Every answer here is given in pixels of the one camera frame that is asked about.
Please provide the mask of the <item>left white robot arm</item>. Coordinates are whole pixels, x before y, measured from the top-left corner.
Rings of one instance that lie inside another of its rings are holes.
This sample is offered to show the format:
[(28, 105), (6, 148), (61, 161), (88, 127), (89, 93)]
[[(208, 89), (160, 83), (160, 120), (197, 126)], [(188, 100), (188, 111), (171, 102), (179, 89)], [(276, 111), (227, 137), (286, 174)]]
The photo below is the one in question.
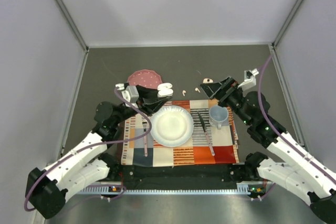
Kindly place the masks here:
[(96, 107), (95, 127), (63, 157), (43, 169), (34, 168), (28, 175), (24, 209), (37, 210), (45, 219), (59, 213), (75, 194), (102, 179), (114, 180), (119, 168), (107, 157), (106, 150), (122, 143), (120, 123), (139, 114), (149, 117), (172, 98), (171, 83), (151, 89), (118, 83), (115, 95), (122, 101), (100, 102)]

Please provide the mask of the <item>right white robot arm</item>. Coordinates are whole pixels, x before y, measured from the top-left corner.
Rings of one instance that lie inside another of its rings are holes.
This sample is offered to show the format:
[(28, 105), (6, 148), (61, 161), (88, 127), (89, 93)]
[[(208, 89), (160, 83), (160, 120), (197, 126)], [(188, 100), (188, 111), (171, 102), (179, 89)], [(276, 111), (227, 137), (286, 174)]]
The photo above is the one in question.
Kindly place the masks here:
[(245, 174), (269, 180), (299, 197), (325, 223), (335, 223), (335, 172), (297, 143), (291, 134), (268, 115), (270, 108), (260, 91), (243, 94), (243, 86), (231, 77), (202, 83), (201, 89), (221, 107), (229, 107), (248, 126), (250, 137), (285, 164), (256, 152), (245, 161)]

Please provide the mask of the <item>white earbud charging case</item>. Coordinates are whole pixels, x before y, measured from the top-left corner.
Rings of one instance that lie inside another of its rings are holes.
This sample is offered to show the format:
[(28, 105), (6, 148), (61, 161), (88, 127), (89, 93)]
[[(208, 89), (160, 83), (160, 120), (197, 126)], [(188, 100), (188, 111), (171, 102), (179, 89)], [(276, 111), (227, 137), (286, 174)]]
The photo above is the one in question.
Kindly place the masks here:
[(158, 97), (171, 97), (173, 95), (173, 85), (171, 83), (162, 83), (157, 87)]

